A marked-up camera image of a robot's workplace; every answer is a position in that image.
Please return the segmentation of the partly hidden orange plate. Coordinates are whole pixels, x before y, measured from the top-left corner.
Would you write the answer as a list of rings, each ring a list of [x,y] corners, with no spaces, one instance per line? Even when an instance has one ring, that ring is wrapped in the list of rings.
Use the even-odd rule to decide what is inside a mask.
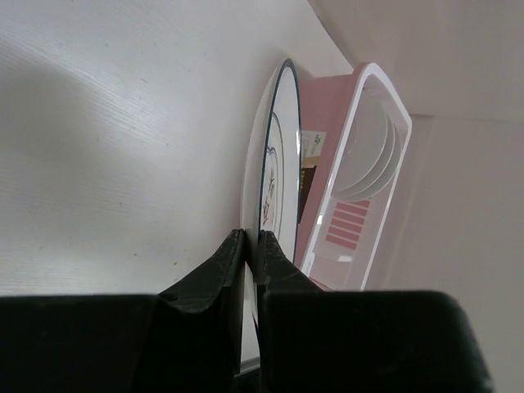
[[[377,163],[387,139],[387,118],[380,102],[362,91],[335,189],[345,191],[362,180]]]

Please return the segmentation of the flower emblem plate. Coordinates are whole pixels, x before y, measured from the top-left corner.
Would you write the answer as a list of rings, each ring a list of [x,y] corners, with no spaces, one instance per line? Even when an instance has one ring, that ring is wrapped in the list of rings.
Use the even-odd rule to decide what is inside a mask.
[[[258,105],[246,154],[241,228],[246,233],[241,370],[259,365],[255,269],[260,231],[272,232],[295,259],[300,207],[300,98],[296,68],[286,59],[273,72]]]

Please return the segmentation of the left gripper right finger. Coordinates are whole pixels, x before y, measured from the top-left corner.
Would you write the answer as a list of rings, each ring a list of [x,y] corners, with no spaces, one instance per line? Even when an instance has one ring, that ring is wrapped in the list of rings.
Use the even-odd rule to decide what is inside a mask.
[[[491,392],[468,317],[439,291],[324,291],[258,242],[264,392]]]

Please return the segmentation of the orange sunburst plate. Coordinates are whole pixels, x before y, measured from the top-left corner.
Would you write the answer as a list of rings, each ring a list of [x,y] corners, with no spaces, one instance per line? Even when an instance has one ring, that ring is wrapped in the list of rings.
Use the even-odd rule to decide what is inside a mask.
[[[363,201],[378,194],[392,180],[400,161],[402,140],[391,120],[387,120],[386,145],[377,163],[355,185],[342,193],[344,201]]]

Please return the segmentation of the green red rimmed plate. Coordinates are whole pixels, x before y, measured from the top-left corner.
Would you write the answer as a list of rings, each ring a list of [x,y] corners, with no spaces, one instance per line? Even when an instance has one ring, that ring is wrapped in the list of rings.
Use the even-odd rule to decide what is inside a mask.
[[[395,132],[380,106],[357,109],[335,182],[343,201],[366,193],[385,171],[394,151]]]

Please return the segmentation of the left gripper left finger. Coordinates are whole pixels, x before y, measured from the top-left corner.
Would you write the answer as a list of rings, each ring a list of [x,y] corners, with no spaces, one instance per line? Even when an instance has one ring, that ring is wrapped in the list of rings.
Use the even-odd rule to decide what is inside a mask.
[[[156,295],[1,299],[4,392],[226,392],[241,363],[245,233]]]

